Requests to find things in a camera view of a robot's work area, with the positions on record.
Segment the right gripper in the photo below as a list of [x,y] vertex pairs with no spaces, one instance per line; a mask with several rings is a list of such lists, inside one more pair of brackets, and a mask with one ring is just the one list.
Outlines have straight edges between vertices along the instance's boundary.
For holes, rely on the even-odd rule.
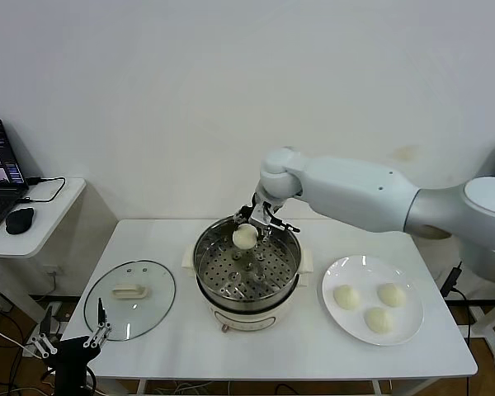
[[249,223],[258,227],[258,239],[260,243],[280,243],[282,245],[294,245],[297,243],[296,235],[300,229],[276,216],[276,212],[283,206],[282,200],[255,201],[252,206],[242,206],[234,215],[235,224]]

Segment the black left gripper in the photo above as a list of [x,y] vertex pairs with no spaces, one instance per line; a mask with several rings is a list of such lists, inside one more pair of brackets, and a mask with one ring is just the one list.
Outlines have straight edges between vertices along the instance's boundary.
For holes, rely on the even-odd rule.
[[49,304],[38,332],[31,336],[31,344],[49,367],[45,376],[54,374],[54,395],[94,395],[97,378],[88,365],[100,354],[111,332],[102,299],[97,300],[97,327],[89,337],[66,339],[56,348],[50,341],[53,322],[53,309]]

